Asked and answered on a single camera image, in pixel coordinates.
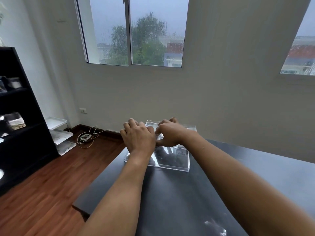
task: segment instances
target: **wooden floor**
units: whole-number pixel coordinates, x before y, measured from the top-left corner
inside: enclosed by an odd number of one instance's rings
[[[99,136],[90,148],[76,146],[11,189],[0,198],[0,235],[76,235],[84,221],[71,204],[124,147]]]

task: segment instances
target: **black bookshelf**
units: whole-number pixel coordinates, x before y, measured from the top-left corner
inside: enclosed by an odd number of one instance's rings
[[[0,47],[0,75],[19,77],[23,86],[0,93],[0,115],[18,112],[26,124],[0,143],[2,195],[59,155],[14,47]]]

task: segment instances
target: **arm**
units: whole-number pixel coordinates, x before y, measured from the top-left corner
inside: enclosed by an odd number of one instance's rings
[[[133,119],[120,133],[130,156],[119,177],[108,190],[79,236],[135,235],[142,183],[150,157],[155,149],[153,127]]]
[[[157,145],[185,146],[213,187],[249,235],[314,235],[313,219],[243,164],[218,149],[175,118],[163,120]]]

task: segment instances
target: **white shoe rack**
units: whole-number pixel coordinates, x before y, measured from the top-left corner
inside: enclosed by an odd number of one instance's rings
[[[53,142],[55,143],[57,151],[61,156],[77,145],[76,143],[67,141],[68,138],[73,136],[72,132],[57,129],[66,123],[67,120],[60,118],[48,117],[46,119],[46,124],[53,138]]]

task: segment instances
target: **tree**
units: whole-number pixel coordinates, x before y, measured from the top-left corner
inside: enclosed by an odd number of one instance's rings
[[[165,46],[158,40],[167,34],[165,23],[159,21],[151,12],[139,18],[131,26],[133,63],[163,65]],[[127,65],[126,28],[113,27],[112,45],[109,52],[109,64]]]

